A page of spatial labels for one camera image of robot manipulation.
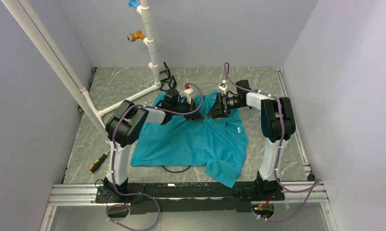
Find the black square frame holder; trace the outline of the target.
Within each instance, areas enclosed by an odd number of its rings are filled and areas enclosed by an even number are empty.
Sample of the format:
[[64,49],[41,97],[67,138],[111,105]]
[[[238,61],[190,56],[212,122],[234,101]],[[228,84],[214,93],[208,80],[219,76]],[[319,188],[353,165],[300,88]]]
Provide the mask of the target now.
[[167,81],[171,77],[170,68],[166,62],[163,62],[163,67],[164,69],[159,72],[159,77],[161,82]]

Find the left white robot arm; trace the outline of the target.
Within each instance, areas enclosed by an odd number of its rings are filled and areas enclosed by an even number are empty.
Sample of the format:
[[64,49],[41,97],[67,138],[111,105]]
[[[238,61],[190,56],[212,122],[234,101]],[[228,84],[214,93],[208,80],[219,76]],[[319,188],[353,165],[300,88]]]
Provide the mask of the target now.
[[165,125],[174,115],[184,116],[186,120],[201,119],[199,107],[192,88],[178,92],[166,91],[163,99],[155,106],[139,105],[125,100],[106,123],[111,147],[110,169],[103,180],[108,196],[115,202],[123,201],[128,193],[128,161],[131,145],[139,138],[143,126],[147,123]]

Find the orange flashlight on pipe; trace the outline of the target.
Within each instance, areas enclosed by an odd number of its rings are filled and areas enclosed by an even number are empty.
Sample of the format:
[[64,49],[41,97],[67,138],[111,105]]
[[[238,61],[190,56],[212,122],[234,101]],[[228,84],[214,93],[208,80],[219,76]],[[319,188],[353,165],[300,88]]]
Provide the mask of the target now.
[[141,30],[138,30],[135,33],[129,33],[127,35],[127,39],[128,39],[129,42],[135,42],[138,39],[144,40],[145,39],[145,35],[142,33]]

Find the aluminium rail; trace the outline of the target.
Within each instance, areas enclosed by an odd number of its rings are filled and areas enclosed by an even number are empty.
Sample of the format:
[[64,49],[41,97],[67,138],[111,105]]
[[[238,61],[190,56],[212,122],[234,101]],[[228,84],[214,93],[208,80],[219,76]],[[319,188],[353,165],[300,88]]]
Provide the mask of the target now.
[[[318,185],[316,190],[313,191],[307,203],[329,203],[329,198],[324,189],[324,186]],[[97,199],[98,195],[97,188],[91,184],[68,184],[68,185],[53,185],[51,194],[48,199],[47,206],[104,206],[104,205],[114,205],[114,204],[124,204],[124,202],[116,202],[112,200],[110,197],[108,199]],[[284,203],[284,204],[295,204],[304,202],[307,192],[300,193],[290,193],[285,192],[285,199],[282,201],[273,200],[271,202]],[[169,197],[169,198],[159,198],[156,197],[156,200],[170,200],[170,201],[181,201],[182,199],[193,199],[196,201],[204,201],[206,199],[211,200],[221,200],[223,197]]]

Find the white PVC pipe stand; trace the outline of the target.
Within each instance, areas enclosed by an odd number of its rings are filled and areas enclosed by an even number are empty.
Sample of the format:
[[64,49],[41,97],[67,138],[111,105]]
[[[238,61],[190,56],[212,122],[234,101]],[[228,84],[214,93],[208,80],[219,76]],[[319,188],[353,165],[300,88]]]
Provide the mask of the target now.
[[[45,58],[47,63],[51,66],[58,78],[68,89],[70,94],[91,120],[93,125],[97,128],[99,133],[104,137],[105,142],[109,142],[107,138],[108,134],[105,131],[105,125],[103,123],[103,116],[117,109],[120,106],[120,103],[115,103],[105,109],[97,110],[90,98],[89,91],[80,82],[72,66],[59,49],[58,45],[46,29],[41,19],[38,17],[29,1],[4,0],[3,4],[36,46],[41,55]],[[156,91],[160,89],[162,85],[159,77],[159,64],[156,58],[150,7],[148,2],[146,0],[142,0],[141,4],[136,8],[136,11],[142,17],[145,26],[146,37],[143,42],[147,46],[151,57],[151,62],[148,64],[148,67],[153,73],[154,83],[152,86],[128,97],[129,101],[133,101],[150,92]]]

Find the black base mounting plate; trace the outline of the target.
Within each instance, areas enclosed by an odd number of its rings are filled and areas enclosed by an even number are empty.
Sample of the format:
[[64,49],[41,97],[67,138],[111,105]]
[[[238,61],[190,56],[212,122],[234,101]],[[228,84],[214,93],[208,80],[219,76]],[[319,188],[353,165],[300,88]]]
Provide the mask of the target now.
[[266,189],[252,181],[239,181],[230,189],[221,183],[129,183],[128,196],[98,186],[97,204],[128,204],[132,215],[161,212],[251,212],[256,203],[285,200],[282,189]]

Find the teal t-shirt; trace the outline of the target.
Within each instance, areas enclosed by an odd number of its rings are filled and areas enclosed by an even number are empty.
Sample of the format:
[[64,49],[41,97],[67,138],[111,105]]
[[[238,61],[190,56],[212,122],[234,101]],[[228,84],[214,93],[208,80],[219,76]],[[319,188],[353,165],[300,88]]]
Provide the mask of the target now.
[[248,138],[239,111],[205,121],[174,115],[165,125],[143,126],[130,165],[132,167],[205,166],[204,172],[232,188],[241,174]]

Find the yellow black screwdriver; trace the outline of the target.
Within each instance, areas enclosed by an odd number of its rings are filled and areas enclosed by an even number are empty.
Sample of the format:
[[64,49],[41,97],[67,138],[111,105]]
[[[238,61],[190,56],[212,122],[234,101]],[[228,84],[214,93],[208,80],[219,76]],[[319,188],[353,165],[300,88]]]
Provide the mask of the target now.
[[107,159],[109,156],[108,152],[104,153],[101,157],[99,157],[95,162],[92,163],[92,165],[89,167],[89,172],[90,173],[95,173],[101,165],[104,163],[104,161]]

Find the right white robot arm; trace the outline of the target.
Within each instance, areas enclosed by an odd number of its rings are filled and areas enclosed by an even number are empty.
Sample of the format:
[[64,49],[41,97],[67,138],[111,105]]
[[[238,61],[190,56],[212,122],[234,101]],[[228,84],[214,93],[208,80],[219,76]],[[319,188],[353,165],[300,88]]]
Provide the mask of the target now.
[[237,92],[229,95],[226,81],[219,84],[216,101],[207,116],[212,119],[227,117],[231,110],[242,107],[256,108],[260,111],[260,127],[265,137],[263,162],[257,172],[255,196],[265,200],[279,187],[278,169],[280,157],[288,141],[296,131],[296,123],[291,101],[288,97],[276,97],[252,90],[248,80],[235,83]]

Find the blue fitting on pipe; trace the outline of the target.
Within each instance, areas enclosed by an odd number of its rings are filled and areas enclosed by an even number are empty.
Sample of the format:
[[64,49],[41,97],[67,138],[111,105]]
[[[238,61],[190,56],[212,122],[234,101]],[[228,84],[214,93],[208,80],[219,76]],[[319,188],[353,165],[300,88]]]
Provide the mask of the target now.
[[128,6],[137,9],[139,7],[139,4],[136,0],[128,0]]

